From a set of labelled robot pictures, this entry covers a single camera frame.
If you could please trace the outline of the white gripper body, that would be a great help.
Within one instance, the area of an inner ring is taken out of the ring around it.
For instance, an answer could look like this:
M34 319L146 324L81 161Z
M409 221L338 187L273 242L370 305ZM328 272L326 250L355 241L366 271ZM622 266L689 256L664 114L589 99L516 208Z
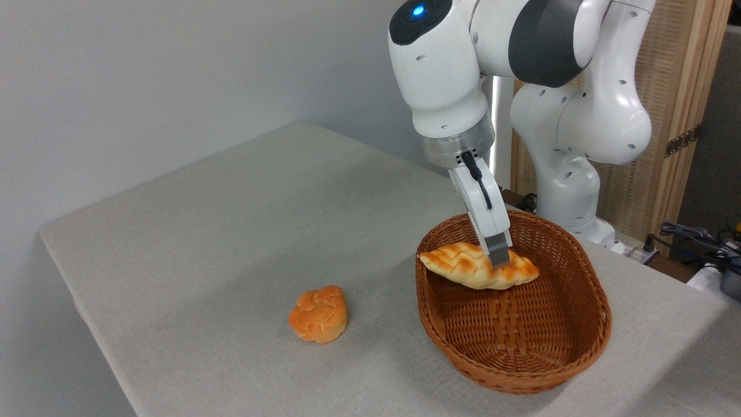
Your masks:
M450 170L453 185L465 202L472 224L480 240L504 234L510 220L498 184L485 162L476 162L482 178L475 180L470 169L460 164Z

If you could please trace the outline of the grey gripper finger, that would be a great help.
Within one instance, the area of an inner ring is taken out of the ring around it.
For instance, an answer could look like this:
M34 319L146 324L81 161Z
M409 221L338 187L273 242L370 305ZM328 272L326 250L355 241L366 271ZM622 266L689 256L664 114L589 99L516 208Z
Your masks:
M510 232L486 237L482 248L489 254L489 261L493 269L500 269L510 265L509 250L512 246Z

